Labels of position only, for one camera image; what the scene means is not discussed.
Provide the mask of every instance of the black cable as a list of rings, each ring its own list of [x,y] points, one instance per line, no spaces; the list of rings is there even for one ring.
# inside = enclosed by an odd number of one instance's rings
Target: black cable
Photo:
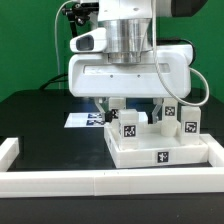
[[[48,80],[42,86],[40,86],[39,90],[44,90],[47,86],[49,86],[50,84],[53,84],[53,83],[68,82],[67,79],[65,79],[65,80],[58,80],[60,78],[67,77],[67,76],[68,76],[68,74],[57,75],[57,76],[51,78],[50,80]]]

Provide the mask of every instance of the white plastic housing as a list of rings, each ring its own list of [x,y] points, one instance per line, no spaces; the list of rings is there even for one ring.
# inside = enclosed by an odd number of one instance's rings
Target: white plastic housing
[[[99,0],[98,21],[152,18],[151,0]]]
[[[96,30],[93,30],[91,32],[85,33],[83,35],[80,35],[76,38],[73,38],[70,41],[71,51],[74,53],[102,52],[107,47],[106,32],[107,32],[106,29],[102,27],[102,28],[97,28]],[[91,51],[90,50],[80,51],[77,49],[77,41],[86,36],[92,36],[92,38],[94,40],[94,48]]]
[[[191,59],[189,45],[158,47],[165,82],[181,98],[191,89]],[[74,55],[69,63],[69,89],[82,97],[170,97],[158,78],[151,51],[142,53],[141,63],[132,65],[109,64],[107,54]]]

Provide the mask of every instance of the metal screw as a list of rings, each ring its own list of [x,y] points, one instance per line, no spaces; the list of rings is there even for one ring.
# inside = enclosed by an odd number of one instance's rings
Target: metal screw
[[[80,4],[76,4],[75,7],[78,9],[78,8],[81,7],[81,5]]]
[[[83,25],[83,24],[84,24],[84,21],[83,21],[82,19],[79,18],[79,19],[78,19],[78,23],[81,24],[81,25]]]

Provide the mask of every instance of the black table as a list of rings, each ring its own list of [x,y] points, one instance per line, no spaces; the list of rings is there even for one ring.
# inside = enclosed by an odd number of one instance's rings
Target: black table
[[[204,93],[194,89],[191,101]],[[129,99],[129,108],[150,111],[151,100]],[[214,97],[202,109],[201,132],[224,145],[224,105]],[[71,112],[94,112],[92,99],[68,91],[21,91],[0,103],[0,141],[19,137],[19,171],[115,169],[102,128],[69,128]],[[0,199],[1,223],[224,223],[224,194]]]

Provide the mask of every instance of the white robot body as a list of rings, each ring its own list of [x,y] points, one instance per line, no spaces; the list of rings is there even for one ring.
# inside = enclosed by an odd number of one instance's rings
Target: white robot body
[[[158,47],[158,59],[164,79],[179,97],[191,89],[189,45]],[[69,63],[69,89],[78,97],[170,97],[162,86],[152,51],[142,53],[137,64],[111,64],[104,53],[77,54]]]

